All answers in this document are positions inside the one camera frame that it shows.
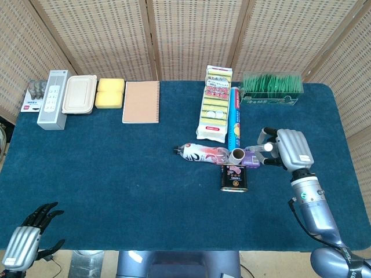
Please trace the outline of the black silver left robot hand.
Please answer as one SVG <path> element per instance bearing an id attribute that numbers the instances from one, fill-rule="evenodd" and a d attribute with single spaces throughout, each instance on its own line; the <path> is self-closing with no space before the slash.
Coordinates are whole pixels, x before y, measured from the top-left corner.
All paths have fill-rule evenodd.
<path id="1" fill-rule="evenodd" d="M 63 210 L 52 210 L 57 205 L 58 202 L 53 202 L 39 206 L 14 230 L 2 259 L 5 270 L 1 272 L 1 277 L 25 277 L 27 269 L 32 267 L 35 261 L 53 255 L 61 249 L 65 243 L 64 239 L 51 248 L 42 251 L 39 249 L 41 237 L 51 220 L 64 213 Z"/>

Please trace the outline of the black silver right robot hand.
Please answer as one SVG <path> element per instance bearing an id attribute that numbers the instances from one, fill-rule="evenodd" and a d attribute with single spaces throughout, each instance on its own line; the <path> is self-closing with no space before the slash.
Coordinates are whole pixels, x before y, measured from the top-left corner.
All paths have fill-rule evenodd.
<path id="1" fill-rule="evenodd" d="M 308 142 L 301 131 L 291 129 L 273 129 L 264 127 L 257 139 L 257 144 L 268 142 L 273 145 L 271 157 L 264 157 L 262 151 L 257 151 L 256 156 L 261 164 L 282 166 L 290 173 L 309 172 L 314 164 L 314 158 Z"/>

